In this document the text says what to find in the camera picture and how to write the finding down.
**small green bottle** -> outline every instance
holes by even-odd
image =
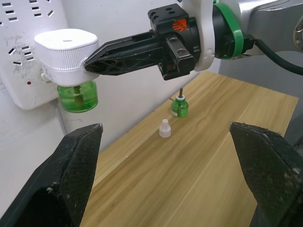
[[[83,113],[98,104],[97,85],[89,81],[75,87],[58,86],[57,91],[64,110],[71,113]]]
[[[182,94],[183,88],[180,89],[176,100],[171,104],[171,114],[175,117],[186,117],[188,115],[188,102],[185,100],[185,95]]]

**black cable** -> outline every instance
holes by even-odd
[[[283,58],[281,58],[279,55],[277,55],[275,52],[273,52],[262,40],[257,39],[255,41],[255,45],[275,64],[278,66],[281,66],[283,69],[293,72],[295,74],[299,74],[303,76],[303,67],[294,65]]]

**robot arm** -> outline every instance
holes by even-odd
[[[214,57],[303,50],[300,0],[183,0],[148,12],[151,30],[105,43],[85,62],[89,72],[121,75],[158,65],[165,80],[210,67]]]

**power strip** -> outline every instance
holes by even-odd
[[[62,0],[0,0],[0,77],[13,101],[25,110],[58,97],[41,79],[35,35],[68,28]]]

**wooden table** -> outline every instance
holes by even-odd
[[[256,201],[228,132],[231,121],[284,134],[297,98],[206,72],[99,155],[82,227],[248,227]],[[168,139],[159,136],[167,118]]]

